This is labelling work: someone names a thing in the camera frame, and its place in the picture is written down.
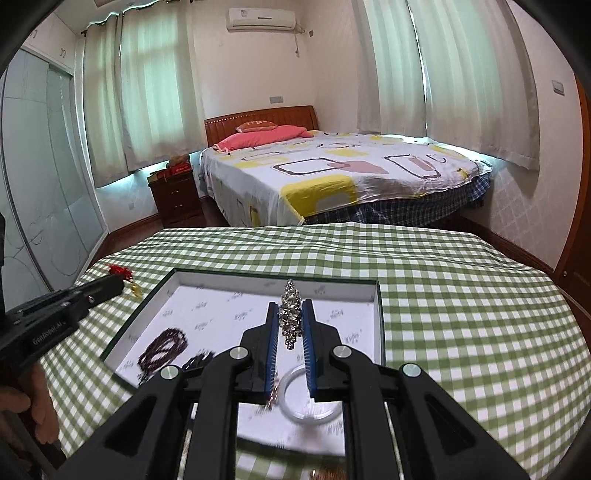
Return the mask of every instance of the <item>hand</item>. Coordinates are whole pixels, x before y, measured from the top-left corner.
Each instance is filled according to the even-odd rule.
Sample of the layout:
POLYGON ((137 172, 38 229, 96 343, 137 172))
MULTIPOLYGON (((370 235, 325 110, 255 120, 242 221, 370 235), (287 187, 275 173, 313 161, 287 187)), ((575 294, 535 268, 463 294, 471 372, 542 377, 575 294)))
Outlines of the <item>hand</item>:
POLYGON ((26 394, 11 387, 0 387, 0 411, 22 413, 30 408, 31 417, 37 424, 35 437, 39 443, 54 443, 60 433, 60 425, 41 365, 33 365, 20 383, 26 394))

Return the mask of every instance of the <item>wooden floor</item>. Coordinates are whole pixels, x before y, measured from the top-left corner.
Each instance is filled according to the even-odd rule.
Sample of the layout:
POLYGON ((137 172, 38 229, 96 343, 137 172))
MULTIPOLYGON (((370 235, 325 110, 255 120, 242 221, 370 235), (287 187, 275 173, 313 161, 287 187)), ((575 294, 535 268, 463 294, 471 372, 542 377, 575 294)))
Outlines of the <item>wooden floor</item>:
MULTIPOLYGON (((228 222, 223 217, 222 213, 217 208, 216 202, 212 198, 206 197, 201 199, 201 206, 203 208, 203 216, 188 218, 187 220, 175 224, 174 227, 202 228, 208 226, 228 226, 228 222)), ((164 227, 158 218, 158 215, 148 217, 139 222, 120 228, 107 236, 90 264, 93 265, 101 258, 105 258, 110 254, 131 247, 163 229, 164 227)))

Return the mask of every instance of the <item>beige curtain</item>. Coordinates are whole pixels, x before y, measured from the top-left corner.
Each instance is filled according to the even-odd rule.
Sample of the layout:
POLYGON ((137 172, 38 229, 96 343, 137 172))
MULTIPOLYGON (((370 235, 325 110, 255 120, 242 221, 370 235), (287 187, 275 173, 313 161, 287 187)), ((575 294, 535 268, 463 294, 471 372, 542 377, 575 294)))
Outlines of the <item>beige curtain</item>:
POLYGON ((506 0, 408 0, 427 86, 427 135, 539 169, 531 64, 506 0))
POLYGON ((421 60, 406 0, 353 0, 361 40, 358 128, 424 137, 421 60))
POLYGON ((121 105, 130 170, 207 147, 188 1, 128 10, 121 105))
POLYGON ((121 136, 118 80, 118 17, 91 25, 86 33, 83 64, 83 103, 90 166, 95 187, 126 177, 127 163, 121 136))

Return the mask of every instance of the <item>air conditioner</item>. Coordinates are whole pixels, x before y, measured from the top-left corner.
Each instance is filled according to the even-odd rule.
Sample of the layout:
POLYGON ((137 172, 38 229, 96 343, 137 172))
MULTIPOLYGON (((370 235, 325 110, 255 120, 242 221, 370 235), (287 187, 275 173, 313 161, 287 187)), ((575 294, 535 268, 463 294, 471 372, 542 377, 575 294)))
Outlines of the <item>air conditioner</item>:
POLYGON ((295 12, 271 8, 231 8, 228 11, 228 31, 284 30, 296 28, 295 12))

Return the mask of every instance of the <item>wooden nightstand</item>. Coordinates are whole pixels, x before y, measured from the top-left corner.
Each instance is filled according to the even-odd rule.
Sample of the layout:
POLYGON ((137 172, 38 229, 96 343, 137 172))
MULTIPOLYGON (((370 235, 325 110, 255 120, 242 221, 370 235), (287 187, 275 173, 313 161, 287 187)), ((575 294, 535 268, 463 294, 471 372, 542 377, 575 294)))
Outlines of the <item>wooden nightstand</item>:
POLYGON ((194 216, 201 216, 205 225, 193 170, 153 181, 149 185, 165 228, 174 227, 175 223, 194 216))

